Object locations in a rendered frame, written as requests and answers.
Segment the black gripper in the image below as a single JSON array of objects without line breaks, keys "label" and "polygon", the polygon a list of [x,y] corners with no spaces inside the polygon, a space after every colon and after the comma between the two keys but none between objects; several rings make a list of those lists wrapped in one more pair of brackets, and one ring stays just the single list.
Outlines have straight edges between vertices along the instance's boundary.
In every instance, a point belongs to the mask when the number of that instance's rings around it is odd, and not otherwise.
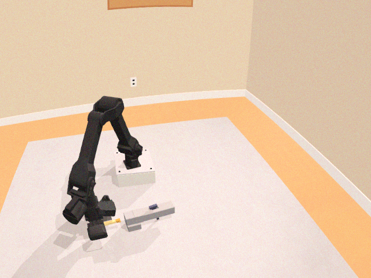
[{"label": "black gripper", "polygon": [[90,222],[87,224],[87,231],[91,241],[107,238],[108,236],[104,222],[99,218],[98,210],[99,206],[96,202],[96,204],[93,207],[88,208],[87,212],[85,213],[85,220]]}]

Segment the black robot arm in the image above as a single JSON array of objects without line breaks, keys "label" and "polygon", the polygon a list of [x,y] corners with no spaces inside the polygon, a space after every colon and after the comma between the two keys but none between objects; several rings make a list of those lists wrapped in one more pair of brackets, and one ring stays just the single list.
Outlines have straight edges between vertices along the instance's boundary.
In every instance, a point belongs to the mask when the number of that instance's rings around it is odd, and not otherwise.
[{"label": "black robot arm", "polygon": [[[99,206],[100,219],[103,219],[103,216],[115,216],[116,207],[112,199],[110,200],[108,195],[104,195],[98,202],[94,194],[94,186],[96,185],[94,159],[101,131],[107,122],[110,121],[119,139],[117,148],[118,152],[125,154],[123,162],[126,169],[141,167],[138,157],[142,155],[143,147],[136,138],[130,135],[122,115],[124,108],[121,98],[102,96],[88,114],[88,124],[79,158],[73,164],[68,180],[67,194],[71,196],[71,201],[65,206],[62,213],[65,219],[72,224],[77,225],[88,208],[93,207],[96,202]],[[74,186],[78,188],[77,191],[73,189]]]}]

